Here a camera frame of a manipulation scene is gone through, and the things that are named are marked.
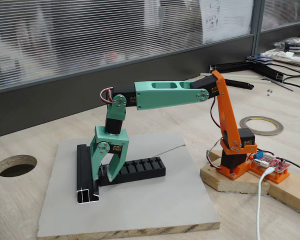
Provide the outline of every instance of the wooden table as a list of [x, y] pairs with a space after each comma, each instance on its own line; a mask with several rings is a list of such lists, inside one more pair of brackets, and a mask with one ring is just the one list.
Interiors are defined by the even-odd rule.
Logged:
[[[300, 78], [291, 81], [300, 84]], [[284, 131], [276, 136], [256, 135], [256, 142], [261, 149], [300, 164], [300, 89], [292, 87], [292, 92], [273, 83], [254, 85], [253, 90], [228, 88], [238, 125], [247, 116], [278, 120]], [[267, 96], [268, 89], [273, 91], [270, 96]], [[199, 169], [207, 164], [206, 150], [221, 136], [210, 118], [212, 101], [145, 111], [130, 107], [123, 127], [129, 135], [181, 132], [199, 174]], [[213, 115], [218, 119], [217, 106]], [[0, 137], [0, 161], [14, 155], [31, 155], [38, 161], [27, 174], [10, 178], [0, 176], [0, 240], [36, 239], [58, 143], [65, 139], [92, 138], [94, 126], [104, 125], [105, 117], [106, 107], [102, 106]], [[268, 124], [256, 121], [251, 126], [259, 125], [267, 130], [271, 128]], [[300, 169], [294, 166], [290, 171], [300, 175]], [[221, 218], [220, 230], [149, 236], [142, 240], [256, 239], [257, 197], [217, 192], [208, 185], [205, 187]], [[300, 213], [264, 196], [261, 199], [260, 230], [262, 239], [300, 240]]]

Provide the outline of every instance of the orange base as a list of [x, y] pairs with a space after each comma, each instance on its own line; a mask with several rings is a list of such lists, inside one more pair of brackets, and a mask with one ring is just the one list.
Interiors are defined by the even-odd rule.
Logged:
[[[265, 168], [252, 162], [251, 166], [250, 166], [250, 170], [261, 176], [264, 173]], [[283, 180], [285, 180], [287, 177], [289, 177], [289, 175], [290, 175], [290, 172], [288, 172], [288, 169], [286, 169], [283, 171], [283, 173], [273, 172], [272, 174], [269, 174], [269, 175], [265, 176], [264, 178], [268, 179], [276, 184], [279, 184]]]
[[238, 177], [240, 177], [242, 174], [250, 170], [250, 164], [251, 164], [250, 161], [245, 161], [234, 169], [229, 169], [226, 166], [220, 165], [221, 169], [217, 169], [217, 171], [222, 175], [225, 175], [226, 177], [235, 180]]

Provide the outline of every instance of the glass wall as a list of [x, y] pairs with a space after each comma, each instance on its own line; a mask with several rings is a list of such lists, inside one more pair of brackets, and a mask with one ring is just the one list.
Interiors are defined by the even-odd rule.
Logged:
[[262, 31], [300, 22], [300, 0], [265, 0]]
[[0, 88], [246, 35], [253, 6], [253, 0], [0, 0]]

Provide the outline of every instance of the tape roll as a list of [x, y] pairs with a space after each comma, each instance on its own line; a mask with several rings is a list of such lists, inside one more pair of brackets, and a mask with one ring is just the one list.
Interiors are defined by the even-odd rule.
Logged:
[[[250, 121], [250, 120], [264, 120], [264, 121], [268, 121], [268, 122], [274, 124], [276, 126], [276, 129], [272, 130], [272, 131], [260, 131], [260, 130], [257, 130], [257, 129], [253, 129], [252, 127], [249, 127], [247, 125], [247, 122]], [[282, 133], [282, 131], [284, 130], [284, 126], [280, 122], [278, 122], [277, 120], [274, 120], [274, 119], [272, 119], [270, 117], [265, 117], [265, 116], [247, 116], [247, 117], [241, 119], [240, 126], [242, 128], [248, 128], [254, 134], [262, 135], [262, 136], [278, 135], [278, 134]]]

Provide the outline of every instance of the robotic arm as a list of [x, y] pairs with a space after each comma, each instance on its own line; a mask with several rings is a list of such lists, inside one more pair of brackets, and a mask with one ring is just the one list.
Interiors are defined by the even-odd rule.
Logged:
[[132, 86], [110, 87], [100, 93], [107, 103], [105, 126], [96, 126], [94, 138], [90, 144], [92, 178], [98, 179], [102, 159], [111, 153], [113, 157], [108, 165], [107, 176], [111, 182], [126, 161], [129, 137], [122, 128], [126, 116], [126, 107], [137, 110], [156, 109], [176, 105], [205, 102], [217, 97], [220, 129], [223, 148], [220, 173], [236, 179], [249, 169], [247, 154], [256, 153], [255, 136], [248, 128], [237, 128], [230, 97], [224, 77], [213, 71], [212, 75], [197, 81], [144, 81]]

